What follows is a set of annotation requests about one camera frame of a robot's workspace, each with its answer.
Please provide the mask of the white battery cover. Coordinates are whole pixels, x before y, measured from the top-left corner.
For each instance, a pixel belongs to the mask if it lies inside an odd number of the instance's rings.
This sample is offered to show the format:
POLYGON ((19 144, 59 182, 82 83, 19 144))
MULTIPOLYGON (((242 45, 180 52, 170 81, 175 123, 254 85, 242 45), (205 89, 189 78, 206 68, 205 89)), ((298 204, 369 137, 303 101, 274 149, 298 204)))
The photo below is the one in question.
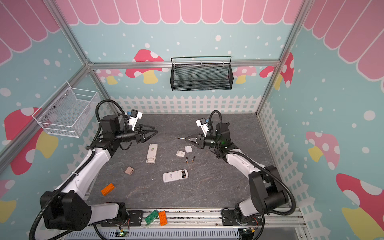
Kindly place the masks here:
POLYGON ((185 147, 185 152, 186 153, 191 153, 193 151, 192 147, 191 146, 186 146, 185 147))
POLYGON ((177 153, 176 153, 176 156, 177 157, 180 157, 180 158, 184 158, 185 157, 185 152, 183 152, 183 151, 177 151, 177 153))

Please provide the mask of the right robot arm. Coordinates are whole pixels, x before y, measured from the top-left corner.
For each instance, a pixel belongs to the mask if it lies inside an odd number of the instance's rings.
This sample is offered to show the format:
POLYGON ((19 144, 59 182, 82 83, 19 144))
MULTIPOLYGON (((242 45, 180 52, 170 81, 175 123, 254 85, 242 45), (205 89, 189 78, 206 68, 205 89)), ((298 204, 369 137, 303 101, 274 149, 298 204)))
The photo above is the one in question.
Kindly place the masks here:
POLYGON ((186 142, 199 149, 210 148, 218 159, 239 170, 248 180, 250 197, 238 203, 233 216, 240 225, 253 217, 274 214, 289 216, 296 210, 296 200, 289 187, 283 183, 273 165, 265 166, 244 154, 231 140, 230 123, 224 123, 220 111, 211 112, 208 119, 196 120, 202 133, 186 138, 186 142))

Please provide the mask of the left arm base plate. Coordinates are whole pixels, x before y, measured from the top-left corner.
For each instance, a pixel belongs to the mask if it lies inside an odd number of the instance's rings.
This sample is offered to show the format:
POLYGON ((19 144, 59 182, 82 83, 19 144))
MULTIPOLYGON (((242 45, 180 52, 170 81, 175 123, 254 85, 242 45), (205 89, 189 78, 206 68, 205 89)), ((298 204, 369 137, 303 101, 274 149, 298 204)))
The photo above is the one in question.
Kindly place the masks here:
POLYGON ((140 227, 143 220, 144 211, 137 210, 128 210, 128 219, 124 222, 124 224, 117 224, 113 221, 105 221, 101 223, 102 227, 140 227))

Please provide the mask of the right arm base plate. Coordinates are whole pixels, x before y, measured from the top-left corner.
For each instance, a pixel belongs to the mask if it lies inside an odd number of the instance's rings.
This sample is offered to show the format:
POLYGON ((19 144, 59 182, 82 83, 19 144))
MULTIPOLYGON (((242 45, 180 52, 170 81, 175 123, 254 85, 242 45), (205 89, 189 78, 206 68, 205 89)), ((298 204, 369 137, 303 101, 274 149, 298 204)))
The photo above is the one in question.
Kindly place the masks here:
POLYGON ((223 226, 261 226, 264 222, 261 216, 251 215, 241 217, 235 209, 223 208, 221 210, 223 226))

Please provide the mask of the orange brick on left arm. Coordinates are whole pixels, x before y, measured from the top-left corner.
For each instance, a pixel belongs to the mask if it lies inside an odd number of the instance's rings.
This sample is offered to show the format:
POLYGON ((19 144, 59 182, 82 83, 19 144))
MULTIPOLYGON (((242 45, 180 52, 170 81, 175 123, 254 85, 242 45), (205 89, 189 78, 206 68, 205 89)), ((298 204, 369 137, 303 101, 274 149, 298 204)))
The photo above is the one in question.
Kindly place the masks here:
POLYGON ((102 190, 101 190, 101 194, 103 196, 107 196, 111 191, 113 191, 115 189, 115 185, 114 184, 109 184, 107 185, 106 187, 104 187, 102 190))

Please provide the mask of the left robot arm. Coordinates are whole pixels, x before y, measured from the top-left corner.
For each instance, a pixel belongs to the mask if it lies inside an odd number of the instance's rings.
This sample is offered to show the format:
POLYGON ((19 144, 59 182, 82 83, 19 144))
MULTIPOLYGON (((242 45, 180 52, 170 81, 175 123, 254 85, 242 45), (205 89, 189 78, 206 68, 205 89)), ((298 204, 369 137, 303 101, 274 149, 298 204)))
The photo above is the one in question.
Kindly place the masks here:
POLYGON ((38 225, 44 222, 50 230, 61 230, 55 240, 88 226, 95 229, 104 222, 123 226, 129 214, 123 202, 88 205, 85 195, 101 168, 112 158, 122 143, 145 143, 158 131, 153 126, 139 124, 142 113, 126 112, 113 100, 103 100, 96 105, 98 130, 81 164, 54 191, 45 192, 40 198, 41 210, 36 216, 29 239, 34 240, 38 225))

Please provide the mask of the white remote control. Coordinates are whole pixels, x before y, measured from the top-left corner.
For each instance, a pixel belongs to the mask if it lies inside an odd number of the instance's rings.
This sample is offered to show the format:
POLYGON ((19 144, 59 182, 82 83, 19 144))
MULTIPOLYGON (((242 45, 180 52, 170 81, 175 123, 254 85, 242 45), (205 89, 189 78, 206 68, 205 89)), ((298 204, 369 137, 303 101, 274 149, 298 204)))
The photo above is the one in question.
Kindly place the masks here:
POLYGON ((154 164, 157 158, 158 144, 150 144, 147 154, 146 163, 154 164))
POLYGON ((189 177, 189 173, 187 170, 178 170, 174 172, 164 173, 163 174, 163 182, 169 183, 179 180, 184 180, 189 177))

